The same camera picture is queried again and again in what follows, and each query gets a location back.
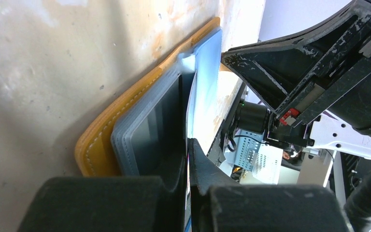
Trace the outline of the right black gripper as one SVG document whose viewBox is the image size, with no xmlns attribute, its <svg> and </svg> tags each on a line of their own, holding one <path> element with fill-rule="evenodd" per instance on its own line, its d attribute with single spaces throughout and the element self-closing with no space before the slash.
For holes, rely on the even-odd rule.
<svg viewBox="0 0 371 232">
<path fill-rule="evenodd" d="M 290 141 L 325 110 L 371 137 L 371 0 L 295 34 L 231 48 L 221 62 L 276 112 L 275 138 Z"/>
</svg>

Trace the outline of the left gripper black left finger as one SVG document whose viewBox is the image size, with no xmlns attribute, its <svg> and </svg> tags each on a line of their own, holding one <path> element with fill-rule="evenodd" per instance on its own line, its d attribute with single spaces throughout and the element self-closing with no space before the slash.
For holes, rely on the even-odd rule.
<svg viewBox="0 0 371 232">
<path fill-rule="evenodd" d="M 185 219 L 185 158 L 173 154 L 149 175 L 124 177 L 118 192 L 125 232 L 182 232 Z"/>
</svg>

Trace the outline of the yellow leather card holder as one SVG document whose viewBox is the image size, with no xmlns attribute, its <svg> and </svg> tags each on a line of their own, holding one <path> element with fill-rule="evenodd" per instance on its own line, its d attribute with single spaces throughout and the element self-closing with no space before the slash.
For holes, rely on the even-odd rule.
<svg viewBox="0 0 371 232">
<path fill-rule="evenodd" d="M 157 83 L 172 73 L 179 55 L 188 51 L 210 32 L 220 27 L 220 18 L 214 17 L 183 43 L 178 45 L 162 62 L 114 100 L 88 126 L 78 139 L 74 157 L 85 177 L 119 176 L 122 162 L 116 159 L 112 147 L 112 132 L 117 122 L 139 122 L 147 116 L 153 104 L 146 97 L 157 88 Z"/>
</svg>

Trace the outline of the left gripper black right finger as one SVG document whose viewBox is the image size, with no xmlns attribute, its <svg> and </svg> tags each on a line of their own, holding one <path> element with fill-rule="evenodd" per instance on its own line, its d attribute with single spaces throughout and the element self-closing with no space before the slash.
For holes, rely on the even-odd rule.
<svg viewBox="0 0 371 232">
<path fill-rule="evenodd" d="M 191 229 L 193 232 L 229 231 L 232 213 L 227 197 L 237 182 L 228 177 L 204 154 L 197 139 L 188 140 Z"/>
</svg>

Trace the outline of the black credit card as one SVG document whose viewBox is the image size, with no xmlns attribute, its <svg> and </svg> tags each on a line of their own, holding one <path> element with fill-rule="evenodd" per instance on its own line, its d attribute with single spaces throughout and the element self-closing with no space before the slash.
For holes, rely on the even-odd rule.
<svg viewBox="0 0 371 232">
<path fill-rule="evenodd" d="M 137 127 L 130 141 L 140 175 L 151 174 L 183 137 L 180 77 L 174 74 L 160 78 L 136 106 L 134 115 L 140 122 L 134 124 Z"/>
<path fill-rule="evenodd" d="M 183 125 L 183 139 L 185 142 L 185 210 L 190 209 L 189 195 L 190 195 L 190 181 L 189 181 L 189 151 L 188 143 L 189 137 L 193 137 L 194 124 L 194 106 L 196 96 L 196 79 L 197 71 L 194 73 L 184 73 L 179 80 L 181 81 L 181 107 L 182 107 L 182 125 Z"/>
</svg>

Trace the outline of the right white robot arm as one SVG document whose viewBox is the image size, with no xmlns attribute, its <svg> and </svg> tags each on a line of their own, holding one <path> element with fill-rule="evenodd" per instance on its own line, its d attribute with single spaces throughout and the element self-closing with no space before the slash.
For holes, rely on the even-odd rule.
<svg viewBox="0 0 371 232">
<path fill-rule="evenodd" d="M 231 48 L 222 63 L 271 114 L 267 138 L 371 160 L 371 0 L 353 0 L 304 31 Z M 371 171 L 344 210 L 371 232 Z"/>
</svg>

